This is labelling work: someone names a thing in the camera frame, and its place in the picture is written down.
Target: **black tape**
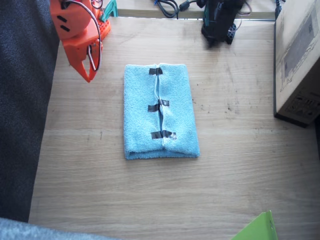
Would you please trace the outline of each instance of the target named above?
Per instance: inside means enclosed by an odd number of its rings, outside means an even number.
[[[148,112],[150,112],[150,113],[154,113],[154,112],[157,112],[159,110],[160,110],[160,104],[159,103],[156,104],[156,105],[153,105],[153,106],[151,106],[151,105],[148,106]]]
[[[167,100],[159,99],[159,102],[160,102],[160,103],[161,103],[161,105],[163,105],[163,106],[167,106],[167,107],[169,107],[169,105],[170,105],[169,101],[167,101]]]
[[[159,111],[159,110],[160,110],[160,105],[169,107],[169,106],[170,106],[170,103],[169,103],[169,101],[167,101],[167,100],[159,99],[159,100],[158,100],[158,104],[156,104],[156,105],[148,105],[148,112],[154,113],[154,112],[156,112],[156,111]]]
[[[167,139],[177,139],[176,133],[171,131],[162,131],[162,136]]]
[[[160,74],[162,74],[162,69],[160,67],[149,69],[149,75],[160,75]]]
[[[162,139],[162,133],[160,131],[155,131],[151,133],[152,139]]]
[[[175,132],[163,130],[161,131],[155,131],[151,132],[151,137],[152,139],[162,139],[162,138],[167,138],[167,139],[177,139],[177,135]]]

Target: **blue towel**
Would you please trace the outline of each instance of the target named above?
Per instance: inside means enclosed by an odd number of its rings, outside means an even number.
[[[200,155],[184,64],[125,67],[123,135],[128,160]]]

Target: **gray fabric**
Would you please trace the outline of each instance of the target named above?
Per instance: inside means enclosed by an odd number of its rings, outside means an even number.
[[[0,218],[0,240],[112,240],[104,236],[63,232]]]
[[[59,45],[49,3],[0,1],[0,217],[24,222]]]

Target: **wooden table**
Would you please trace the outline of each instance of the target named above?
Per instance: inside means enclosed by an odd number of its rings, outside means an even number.
[[[176,0],[178,5],[184,1]],[[116,0],[116,2],[119,16],[122,17],[165,18],[159,7],[154,5],[155,0]],[[275,0],[249,0],[248,2],[251,5],[252,13],[250,16],[243,16],[243,18],[275,20]],[[168,11],[172,10],[172,7],[166,4],[163,4],[163,7]],[[187,11],[179,13],[179,18],[202,19],[204,9],[199,8],[196,3],[191,3]]]
[[[273,117],[273,23],[245,21],[232,45],[214,49],[201,21],[111,24],[90,84],[59,47],[29,222],[128,240],[227,240],[272,210],[279,239],[320,238],[314,126]],[[198,159],[125,160],[124,68],[153,63],[187,65]]]

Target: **black cable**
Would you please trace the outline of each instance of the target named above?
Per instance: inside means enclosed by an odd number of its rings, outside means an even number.
[[[178,19],[178,13],[187,10],[191,3],[196,3],[197,0],[188,1],[186,0],[180,6],[178,6],[175,0],[155,0],[155,3],[159,6],[160,10],[162,11],[163,15],[169,19],[176,17]],[[169,12],[164,9],[162,4],[168,4],[173,8],[173,12]]]

